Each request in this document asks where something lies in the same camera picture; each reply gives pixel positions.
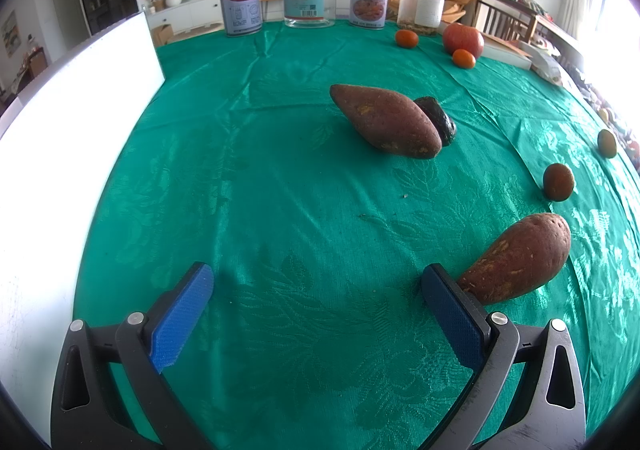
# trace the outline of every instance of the purple sweet potato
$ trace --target purple sweet potato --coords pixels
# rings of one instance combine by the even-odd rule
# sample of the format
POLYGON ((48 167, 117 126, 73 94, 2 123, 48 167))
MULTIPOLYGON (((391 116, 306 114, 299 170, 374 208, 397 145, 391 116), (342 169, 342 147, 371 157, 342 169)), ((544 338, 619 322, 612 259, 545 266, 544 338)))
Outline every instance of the purple sweet potato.
POLYGON ((507 228, 458 285, 482 304, 514 299, 548 283, 571 248, 571 231, 556 214, 532 214, 507 228))
POLYGON ((378 87, 334 84, 329 93, 356 131, 386 153, 429 158, 442 148, 440 135, 411 98, 378 87))

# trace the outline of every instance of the painting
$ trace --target painting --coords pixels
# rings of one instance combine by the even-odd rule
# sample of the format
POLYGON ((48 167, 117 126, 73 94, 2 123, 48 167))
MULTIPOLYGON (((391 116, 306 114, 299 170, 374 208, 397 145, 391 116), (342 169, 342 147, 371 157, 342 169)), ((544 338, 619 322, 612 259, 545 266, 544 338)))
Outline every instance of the painting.
POLYGON ((17 50, 22 43, 18 23, 15 21, 15 10, 11 12, 2 25, 2 38, 4 39, 4 47, 6 48, 7 55, 11 58, 15 50, 17 50))

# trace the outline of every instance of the blue label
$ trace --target blue label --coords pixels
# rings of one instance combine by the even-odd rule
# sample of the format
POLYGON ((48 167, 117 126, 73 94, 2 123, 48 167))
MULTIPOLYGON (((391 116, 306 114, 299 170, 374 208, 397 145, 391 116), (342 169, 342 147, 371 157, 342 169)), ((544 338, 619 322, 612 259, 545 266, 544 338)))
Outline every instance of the blue label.
POLYGON ((324 18, 324 0, 284 0, 287 19, 321 20, 324 18))

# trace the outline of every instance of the green tablecloth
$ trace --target green tablecloth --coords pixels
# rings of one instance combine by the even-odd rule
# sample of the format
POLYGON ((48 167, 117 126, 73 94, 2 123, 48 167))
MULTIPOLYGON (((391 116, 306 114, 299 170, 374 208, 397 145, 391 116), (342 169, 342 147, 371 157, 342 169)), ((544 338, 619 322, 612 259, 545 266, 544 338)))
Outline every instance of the green tablecloth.
MULTIPOLYGON (((219 448, 416 448, 470 375, 423 306, 418 275, 440 262, 457 277, 534 212, 567 220, 570 260, 495 308, 568 324, 588 432, 638 367, 638 177, 624 154, 594 150, 602 123, 533 72, 484 58, 465 71, 440 38, 403 50, 395 32, 269 23, 158 50, 166 82, 104 190, 75 315, 120 322, 193 261, 210 264, 214 297, 165 376, 219 448), (431 160, 380 153, 332 103, 336 83, 435 96, 458 136, 431 160), (562 203, 539 189, 555 161, 576 179, 562 203)), ((121 370, 117 379, 152 435, 121 370)))

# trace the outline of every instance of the apple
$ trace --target apple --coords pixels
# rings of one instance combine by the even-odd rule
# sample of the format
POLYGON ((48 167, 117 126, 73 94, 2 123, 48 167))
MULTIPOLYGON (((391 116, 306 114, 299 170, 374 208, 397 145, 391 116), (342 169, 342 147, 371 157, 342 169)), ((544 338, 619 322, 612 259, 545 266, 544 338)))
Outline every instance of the apple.
POLYGON ((452 23, 446 27, 442 34, 442 44, 449 55, 456 50, 467 50, 479 58, 484 50, 482 34, 475 28, 460 23, 452 23))

